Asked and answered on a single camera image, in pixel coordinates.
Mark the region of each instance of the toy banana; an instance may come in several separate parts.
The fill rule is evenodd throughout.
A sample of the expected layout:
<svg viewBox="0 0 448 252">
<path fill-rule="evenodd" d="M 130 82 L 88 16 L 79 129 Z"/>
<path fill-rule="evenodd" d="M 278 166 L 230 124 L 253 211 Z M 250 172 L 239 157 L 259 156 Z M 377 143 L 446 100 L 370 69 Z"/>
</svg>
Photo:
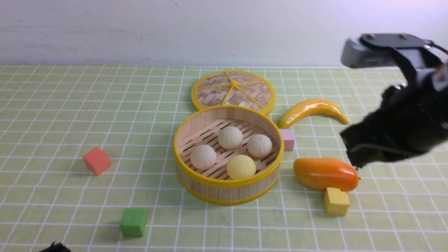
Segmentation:
<svg viewBox="0 0 448 252">
<path fill-rule="evenodd" d="M 323 99 L 310 99 L 301 101 L 286 111 L 278 120 L 277 126 L 280 129 L 288 129 L 299 119 L 316 114 L 336 117 L 344 124 L 349 123 L 349 119 L 333 102 Z"/>
</svg>

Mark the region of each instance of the black object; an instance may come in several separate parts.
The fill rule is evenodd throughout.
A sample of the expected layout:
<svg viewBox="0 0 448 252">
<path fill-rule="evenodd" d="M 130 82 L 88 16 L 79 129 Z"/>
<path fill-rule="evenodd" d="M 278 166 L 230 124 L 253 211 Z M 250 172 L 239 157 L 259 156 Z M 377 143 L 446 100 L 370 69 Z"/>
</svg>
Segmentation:
<svg viewBox="0 0 448 252">
<path fill-rule="evenodd" d="M 395 162 L 428 153 L 448 140 L 448 80 L 433 81 L 443 62 L 427 48 L 447 50 L 409 34 L 363 34 L 347 40 L 341 62 L 349 68 L 396 65 L 407 83 L 389 86 L 380 107 L 340 135 L 353 166 Z"/>
<path fill-rule="evenodd" d="M 71 252 L 64 244 L 53 242 L 48 248 L 39 252 Z"/>
</svg>

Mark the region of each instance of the yellow rim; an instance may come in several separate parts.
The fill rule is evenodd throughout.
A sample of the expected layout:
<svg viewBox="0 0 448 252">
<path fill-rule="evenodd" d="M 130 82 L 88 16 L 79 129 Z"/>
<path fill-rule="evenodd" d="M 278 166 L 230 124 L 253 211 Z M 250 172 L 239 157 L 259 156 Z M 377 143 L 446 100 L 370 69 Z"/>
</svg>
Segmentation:
<svg viewBox="0 0 448 252">
<path fill-rule="evenodd" d="M 203 176 L 203 175 L 193 171 L 192 169 L 190 169 L 190 167 L 188 167 L 182 161 L 181 156 L 179 155 L 179 152 L 177 152 L 177 138 L 178 138 L 180 130 L 184 127 L 184 125 L 187 123 L 187 121 L 191 120 L 191 118 L 193 118 L 196 115 L 198 115 L 200 113 L 203 113 L 205 111 L 214 110 L 214 109 L 225 109 L 225 108 L 229 108 L 229 109 L 243 109 L 243 110 L 249 111 L 251 113 L 255 113 L 255 114 L 263 117 L 263 119 L 267 120 L 274 127 L 274 129 L 276 130 L 278 136 L 280 137 L 280 149 L 279 149 L 279 154 L 278 154 L 277 158 L 265 170 L 257 173 L 256 175 L 252 176 L 251 178 L 239 179 L 239 180 L 222 180 L 222 179 L 215 179 L 215 178 L 205 177 L 205 176 Z M 200 181 L 201 183 L 206 184 L 206 185 L 211 186 L 211 187 L 219 186 L 219 187 L 222 187 L 222 188 L 237 188 L 237 187 L 243 187 L 243 186 L 248 186 L 248 185 L 251 185 L 251 184 L 255 184 L 258 181 L 260 181 L 262 179 L 265 179 L 267 176 L 271 175 L 275 171 L 276 167 L 281 164 L 281 160 L 283 158 L 283 152 L 284 152 L 284 143 L 283 143 L 283 138 L 282 138 L 282 135 L 280 133 L 279 128 L 267 116 L 259 113 L 258 111 L 255 111 L 253 109 L 249 109 L 249 108 L 246 108 L 246 107 L 234 106 L 234 105 L 223 105 L 223 106 L 209 107 L 209 108 L 197 111 L 196 113 L 194 113 L 193 115 L 188 117 L 179 126 L 179 128 L 176 131 L 176 134 L 174 135 L 173 149 L 174 149 L 174 155 L 176 157 L 177 163 L 179 164 L 181 169 L 189 177 L 193 178 L 194 180 Z"/>
<path fill-rule="evenodd" d="M 198 86 L 208 77 L 216 75 L 216 74 L 222 74 L 225 73 L 227 75 L 227 77 L 229 78 L 229 80 L 232 80 L 229 76 L 228 73 L 241 73 L 241 74 L 247 74 L 247 75 L 251 75 L 255 78 L 260 79 L 260 82 L 246 82 L 246 83 L 239 83 L 236 87 L 232 87 L 231 85 L 218 85 L 218 86 L 209 86 L 209 87 L 202 87 L 202 88 L 198 88 Z M 271 97 L 269 99 L 269 102 L 267 103 L 266 106 L 262 106 L 257 100 L 255 100 L 253 97 L 247 95 L 241 88 L 239 88 L 238 86 L 240 85 L 245 85 L 245 84 L 253 84 L 253 83 L 261 83 L 263 82 L 269 89 L 269 92 L 271 93 Z M 257 111 L 260 114 L 263 115 L 268 115 L 273 109 L 274 109 L 274 104 L 276 102 L 276 93 L 274 90 L 274 87 L 271 85 L 271 83 L 269 81 L 267 81 L 265 78 L 259 76 L 258 74 L 254 74 L 251 72 L 247 72 L 247 71 L 242 71 L 242 70 L 225 70 L 225 71 L 220 71 L 220 72 L 215 72 L 209 75 L 206 75 L 204 77 L 202 77 L 200 80 L 198 80 L 194 85 L 193 88 L 191 89 L 191 102 L 193 103 L 194 108 L 197 111 L 203 110 L 205 109 L 204 105 L 202 105 L 202 103 L 199 101 L 198 96 L 197 96 L 197 92 L 198 90 L 202 90 L 202 89 L 208 89 L 208 88 L 215 88 L 215 87 L 230 87 L 229 92 L 227 93 L 227 95 L 225 96 L 224 100 L 223 100 L 223 104 L 225 103 L 225 101 L 227 100 L 228 94 L 230 93 L 230 91 L 233 88 L 238 89 L 238 91 L 242 92 L 243 94 L 245 94 L 249 99 L 251 99 L 253 102 L 255 102 L 258 106 L 261 107 L 260 111 Z"/>
<path fill-rule="evenodd" d="M 179 181 L 181 182 L 181 184 L 183 185 L 183 187 L 189 192 L 191 193 L 193 196 L 195 196 L 196 198 L 206 201 L 208 203 L 212 203 L 212 204 L 216 204 L 216 205 L 222 205 L 222 206 L 232 206 L 232 205 L 240 205 L 240 204 L 244 204 L 244 203 L 248 203 L 251 202 L 253 200 L 258 199 L 259 197 L 265 195 L 273 186 L 274 184 L 277 182 L 279 176 L 280 176 L 280 172 L 277 174 L 276 178 L 274 179 L 274 181 L 266 188 L 263 189 L 263 191 L 252 195 L 251 197 L 247 197 L 244 199 L 239 199 L 239 200 L 217 200 L 217 199 L 211 199 L 211 198 L 207 198 L 205 196 L 200 195 L 199 193 L 193 191 L 190 187 L 186 186 L 184 184 L 184 182 L 182 181 L 182 179 L 179 177 L 179 172 L 177 172 L 177 176 L 179 178 Z"/>
</svg>

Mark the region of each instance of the table surface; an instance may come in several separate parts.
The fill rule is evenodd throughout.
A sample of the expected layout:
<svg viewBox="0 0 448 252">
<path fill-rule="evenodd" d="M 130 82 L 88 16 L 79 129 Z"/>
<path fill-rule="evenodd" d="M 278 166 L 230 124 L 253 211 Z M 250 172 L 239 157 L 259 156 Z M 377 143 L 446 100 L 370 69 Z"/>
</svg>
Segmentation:
<svg viewBox="0 0 448 252">
<path fill-rule="evenodd" d="M 53 241 L 74 252 L 448 251 L 448 148 L 359 171 L 345 217 L 294 177 L 297 157 L 348 161 L 334 118 L 293 126 L 279 180 L 247 204 L 219 207 L 179 183 L 174 133 L 194 112 L 190 90 L 215 67 L 0 65 L 0 252 L 37 252 Z M 238 68 L 275 87 L 276 120 L 311 98 L 337 103 L 351 122 L 376 109 L 398 70 Z M 112 167 L 92 175 L 93 147 Z M 142 238 L 121 235 L 124 208 L 144 208 Z"/>
</svg>

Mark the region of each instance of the bamboo steamer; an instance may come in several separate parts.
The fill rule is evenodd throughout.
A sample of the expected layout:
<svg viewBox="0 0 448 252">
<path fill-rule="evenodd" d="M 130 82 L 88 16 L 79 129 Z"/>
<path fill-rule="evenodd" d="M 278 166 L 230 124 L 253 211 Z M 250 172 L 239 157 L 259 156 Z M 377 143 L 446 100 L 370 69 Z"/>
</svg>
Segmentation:
<svg viewBox="0 0 448 252">
<path fill-rule="evenodd" d="M 235 126 L 243 133 L 242 146 L 233 150 L 218 144 L 220 130 Z M 255 158 L 247 152 L 247 142 L 254 134 L 265 134 L 272 141 L 272 152 L 266 158 Z M 205 171 L 192 167 L 190 153 L 195 146 L 208 144 L 216 151 L 216 164 Z M 186 119 L 174 136 L 177 175 L 182 185 L 194 196 L 219 205 L 237 205 L 255 200 L 275 184 L 280 174 L 284 152 L 280 130 L 260 112 L 235 105 L 212 106 Z M 250 156 L 256 164 L 256 174 L 248 179 L 232 180 L 227 163 L 239 154 Z"/>
<path fill-rule="evenodd" d="M 215 72 L 198 80 L 191 90 L 197 111 L 221 105 L 236 105 L 268 115 L 276 100 L 274 87 L 263 77 L 241 70 Z"/>
</svg>

